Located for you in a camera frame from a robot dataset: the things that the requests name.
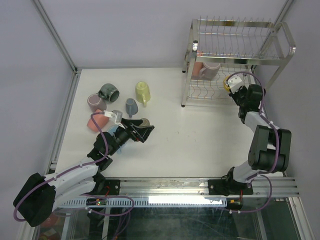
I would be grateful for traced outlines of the yellow mug black handle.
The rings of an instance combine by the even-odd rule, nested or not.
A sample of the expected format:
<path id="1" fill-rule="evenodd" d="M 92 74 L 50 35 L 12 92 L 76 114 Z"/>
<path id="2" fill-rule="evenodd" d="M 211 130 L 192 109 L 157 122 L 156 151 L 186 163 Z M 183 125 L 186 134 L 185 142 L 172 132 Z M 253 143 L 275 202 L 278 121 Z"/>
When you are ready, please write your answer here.
<path id="1" fill-rule="evenodd" d="M 229 93 L 231 91 L 229 85 L 228 85 L 228 77 L 226 76 L 223 80 L 223 88 Z"/>

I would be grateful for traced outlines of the slate blue small mug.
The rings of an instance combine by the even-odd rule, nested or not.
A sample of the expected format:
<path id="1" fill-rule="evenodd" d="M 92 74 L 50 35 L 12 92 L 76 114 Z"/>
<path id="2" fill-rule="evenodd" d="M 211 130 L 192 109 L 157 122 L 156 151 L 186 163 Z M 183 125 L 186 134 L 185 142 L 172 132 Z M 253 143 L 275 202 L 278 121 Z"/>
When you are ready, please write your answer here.
<path id="1" fill-rule="evenodd" d="M 129 118 L 132 118 L 139 111 L 138 105 L 133 98 L 127 98 L 125 101 L 125 111 Z"/>

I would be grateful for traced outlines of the lilac ribbed mug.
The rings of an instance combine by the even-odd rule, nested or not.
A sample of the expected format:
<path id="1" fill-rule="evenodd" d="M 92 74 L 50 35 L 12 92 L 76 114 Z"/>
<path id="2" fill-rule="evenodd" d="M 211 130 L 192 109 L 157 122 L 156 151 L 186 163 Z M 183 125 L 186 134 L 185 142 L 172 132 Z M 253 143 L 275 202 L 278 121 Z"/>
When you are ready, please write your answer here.
<path id="1" fill-rule="evenodd" d="M 220 67 L 221 67 L 220 63 L 204 62 L 203 67 L 199 70 L 198 77 L 202 80 L 211 81 L 218 74 Z"/>

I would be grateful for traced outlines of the pink tall tumbler cup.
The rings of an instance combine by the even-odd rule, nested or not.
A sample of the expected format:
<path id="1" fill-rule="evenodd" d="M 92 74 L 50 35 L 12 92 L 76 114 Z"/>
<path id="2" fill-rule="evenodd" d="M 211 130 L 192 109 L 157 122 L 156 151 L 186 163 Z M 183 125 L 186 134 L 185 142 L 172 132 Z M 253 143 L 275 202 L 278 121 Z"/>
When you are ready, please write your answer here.
<path id="1" fill-rule="evenodd" d="M 203 55 L 202 51 L 197 51 L 196 53 L 196 61 L 194 62 L 193 65 L 193 70 L 192 70 L 192 76 L 193 77 L 198 77 L 200 70 L 203 68 L 203 62 L 198 61 L 198 58 Z"/>

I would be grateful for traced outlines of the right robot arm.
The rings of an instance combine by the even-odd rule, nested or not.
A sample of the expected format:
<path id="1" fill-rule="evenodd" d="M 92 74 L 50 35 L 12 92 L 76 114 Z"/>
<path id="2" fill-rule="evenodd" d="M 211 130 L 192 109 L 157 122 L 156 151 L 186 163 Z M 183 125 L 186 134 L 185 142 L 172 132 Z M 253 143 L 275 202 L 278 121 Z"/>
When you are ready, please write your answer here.
<path id="1" fill-rule="evenodd" d="M 289 165 L 292 133 L 275 126 L 263 113 L 265 90 L 257 84 L 249 87 L 230 87 L 229 96 L 239 107 L 238 116 L 253 132 L 247 160 L 232 167 L 222 178 L 228 194 L 248 188 L 249 183 L 261 174 L 285 172 Z"/>

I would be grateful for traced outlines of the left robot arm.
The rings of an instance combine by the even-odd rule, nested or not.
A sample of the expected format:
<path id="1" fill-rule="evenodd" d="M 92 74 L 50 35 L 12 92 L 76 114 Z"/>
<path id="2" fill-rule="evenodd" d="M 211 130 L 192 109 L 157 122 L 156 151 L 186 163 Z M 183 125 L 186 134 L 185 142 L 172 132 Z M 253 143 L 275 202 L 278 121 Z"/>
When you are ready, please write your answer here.
<path id="1" fill-rule="evenodd" d="M 61 172 L 32 174 L 13 201 L 14 219 L 36 227 L 65 202 L 84 194 L 102 193 L 102 172 L 112 163 L 111 156 L 128 140 L 144 143 L 154 128 L 141 119 L 123 118 L 113 134 L 100 131 L 93 149 L 78 163 Z"/>

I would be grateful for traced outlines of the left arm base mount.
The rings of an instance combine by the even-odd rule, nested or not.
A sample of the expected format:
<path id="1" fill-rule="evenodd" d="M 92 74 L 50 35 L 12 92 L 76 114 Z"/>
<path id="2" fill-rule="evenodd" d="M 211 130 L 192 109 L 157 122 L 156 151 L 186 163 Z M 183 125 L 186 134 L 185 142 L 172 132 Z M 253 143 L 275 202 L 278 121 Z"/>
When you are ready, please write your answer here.
<path id="1" fill-rule="evenodd" d="M 94 186 L 91 191 L 87 190 L 84 194 L 95 195 L 95 196 L 118 196 L 120 194 L 120 179 L 106 178 L 101 173 L 96 174 L 92 177 Z"/>

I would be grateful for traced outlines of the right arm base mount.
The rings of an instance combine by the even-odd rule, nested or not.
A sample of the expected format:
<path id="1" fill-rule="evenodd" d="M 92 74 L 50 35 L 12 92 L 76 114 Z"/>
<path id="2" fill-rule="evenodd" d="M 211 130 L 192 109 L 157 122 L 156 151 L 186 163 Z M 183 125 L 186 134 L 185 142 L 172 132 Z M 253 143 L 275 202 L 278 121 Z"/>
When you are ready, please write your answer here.
<path id="1" fill-rule="evenodd" d="M 250 196 L 254 194 L 253 189 L 251 187 L 248 187 L 246 183 L 237 182 L 227 175 L 224 175 L 217 179 L 209 179 L 207 183 L 208 193 L 211 196 Z"/>

